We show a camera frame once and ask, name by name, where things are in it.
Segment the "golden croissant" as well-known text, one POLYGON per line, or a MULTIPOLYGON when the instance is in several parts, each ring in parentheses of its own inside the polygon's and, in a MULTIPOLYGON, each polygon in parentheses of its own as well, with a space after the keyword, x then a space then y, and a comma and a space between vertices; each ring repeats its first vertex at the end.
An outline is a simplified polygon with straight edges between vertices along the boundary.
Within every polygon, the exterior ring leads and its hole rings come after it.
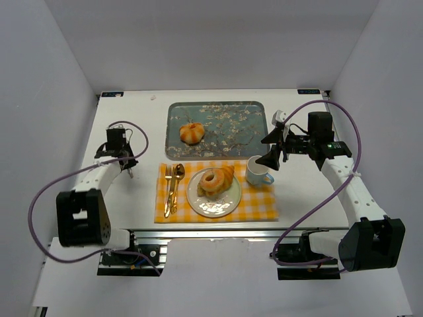
POLYGON ((224 166, 221 168, 214 168, 213 171, 217 172, 218 170, 224 175, 223 184, 214 192, 206 192, 206 196, 213 197, 223 192, 227 191, 233 182, 235 167, 234 166, 224 166))

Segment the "glazed ring donut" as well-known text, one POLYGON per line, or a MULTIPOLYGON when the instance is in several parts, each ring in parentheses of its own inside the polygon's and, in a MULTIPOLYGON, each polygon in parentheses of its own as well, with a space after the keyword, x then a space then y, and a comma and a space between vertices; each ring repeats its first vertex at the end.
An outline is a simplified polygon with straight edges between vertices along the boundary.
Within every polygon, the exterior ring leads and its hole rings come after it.
POLYGON ((220 168, 212 168, 204 172, 200 179, 200 187, 205 192, 216 192, 222 187, 225 176, 220 168))

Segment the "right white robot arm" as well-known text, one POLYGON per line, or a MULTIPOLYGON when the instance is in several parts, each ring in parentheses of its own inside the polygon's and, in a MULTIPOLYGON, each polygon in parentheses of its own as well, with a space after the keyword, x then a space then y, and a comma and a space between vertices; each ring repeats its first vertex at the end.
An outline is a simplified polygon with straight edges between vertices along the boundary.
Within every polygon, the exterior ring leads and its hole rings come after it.
POLYGON ((306 230, 294 250, 277 243, 271 257, 280 265, 320 265, 338 260, 349 272, 395 267, 405 226, 380 208, 353 170, 348 146, 334 139, 331 114, 310 112, 307 130, 301 135, 291 131, 285 117, 281 110, 273 115, 274 130, 262 140, 271 146, 270 152, 256 163, 278 170, 279 162, 286 162, 290 154, 307 155, 330 182, 347 216, 348 230, 306 230))

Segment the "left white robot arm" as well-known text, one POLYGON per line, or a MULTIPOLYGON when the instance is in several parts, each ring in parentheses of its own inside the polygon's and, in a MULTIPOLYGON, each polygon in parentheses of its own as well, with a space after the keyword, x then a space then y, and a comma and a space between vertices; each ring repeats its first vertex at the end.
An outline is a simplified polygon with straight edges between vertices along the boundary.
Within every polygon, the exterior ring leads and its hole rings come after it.
POLYGON ((122 125, 106 130, 106 143, 95 166, 71 191, 56 197, 58 234, 64 247, 100 246, 125 250, 132 246, 129 230, 111 225, 104 197, 116 177, 137 164, 122 125))

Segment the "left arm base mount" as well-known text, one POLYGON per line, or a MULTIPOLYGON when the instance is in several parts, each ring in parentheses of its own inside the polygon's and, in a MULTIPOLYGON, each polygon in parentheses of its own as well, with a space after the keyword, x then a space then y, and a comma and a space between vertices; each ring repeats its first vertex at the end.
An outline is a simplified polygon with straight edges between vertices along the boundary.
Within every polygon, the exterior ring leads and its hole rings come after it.
POLYGON ((152 232, 132 231, 125 254, 106 252, 100 255, 98 276, 158 277, 166 263, 169 239, 157 238, 152 232))

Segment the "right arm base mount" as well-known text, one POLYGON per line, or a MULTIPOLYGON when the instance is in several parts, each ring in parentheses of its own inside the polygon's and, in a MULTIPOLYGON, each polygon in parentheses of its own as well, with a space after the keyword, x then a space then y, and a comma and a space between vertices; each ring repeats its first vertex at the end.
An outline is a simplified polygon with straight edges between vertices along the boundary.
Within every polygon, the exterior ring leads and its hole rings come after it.
POLYGON ((341 272, 336 259, 323 261, 323 254, 311 251, 310 236, 328 232, 325 229, 306 230, 296 243, 281 243, 269 258, 284 262, 277 267, 279 281, 322 281, 339 280, 341 272))

